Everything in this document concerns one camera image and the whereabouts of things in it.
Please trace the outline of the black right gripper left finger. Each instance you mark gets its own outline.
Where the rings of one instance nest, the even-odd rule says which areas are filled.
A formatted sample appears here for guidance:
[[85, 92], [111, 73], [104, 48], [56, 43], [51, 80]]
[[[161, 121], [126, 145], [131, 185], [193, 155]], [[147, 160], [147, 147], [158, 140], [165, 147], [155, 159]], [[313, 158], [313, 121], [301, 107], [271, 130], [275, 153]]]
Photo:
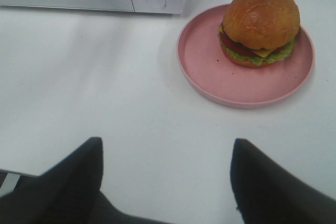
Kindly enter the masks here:
[[102, 139], [92, 137], [56, 166], [1, 197], [1, 223], [136, 223], [101, 193]]

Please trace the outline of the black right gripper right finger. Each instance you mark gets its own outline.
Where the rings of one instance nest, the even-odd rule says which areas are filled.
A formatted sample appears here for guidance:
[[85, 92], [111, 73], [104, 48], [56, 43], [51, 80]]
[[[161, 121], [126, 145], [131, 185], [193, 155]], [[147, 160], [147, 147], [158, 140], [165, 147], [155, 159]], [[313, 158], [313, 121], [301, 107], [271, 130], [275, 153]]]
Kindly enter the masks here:
[[335, 223], [335, 200], [296, 178], [243, 138], [230, 182], [244, 223]]

